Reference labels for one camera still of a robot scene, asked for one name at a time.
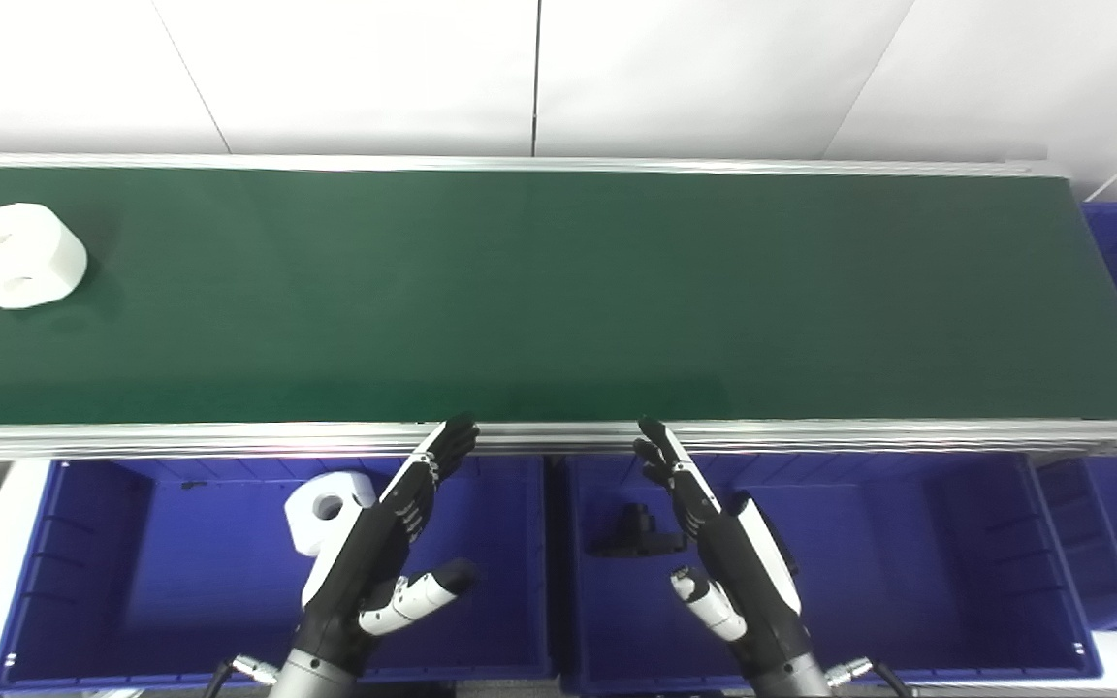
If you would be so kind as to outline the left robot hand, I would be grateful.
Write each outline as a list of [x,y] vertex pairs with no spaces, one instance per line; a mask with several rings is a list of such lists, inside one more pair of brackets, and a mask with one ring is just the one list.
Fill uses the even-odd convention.
[[468,560],[407,576],[409,548],[429,525],[439,487],[461,467],[480,431],[472,415],[443,421],[408,455],[375,503],[356,514],[332,553],[319,553],[318,584],[302,593],[303,614],[284,673],[311,683],[351,685],[389,633],[452,604],[477,584]]

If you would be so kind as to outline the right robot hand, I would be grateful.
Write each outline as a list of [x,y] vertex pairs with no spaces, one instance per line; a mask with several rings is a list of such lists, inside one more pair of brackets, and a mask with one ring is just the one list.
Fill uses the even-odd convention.
[[675,520],[701,561],[671,573],[677,596],[728,646],[745,680],[817,682],[792,560],[775,528],[748,493],[720,501],[668,426],[653,417],[637,426],[642,472],[669,495]]

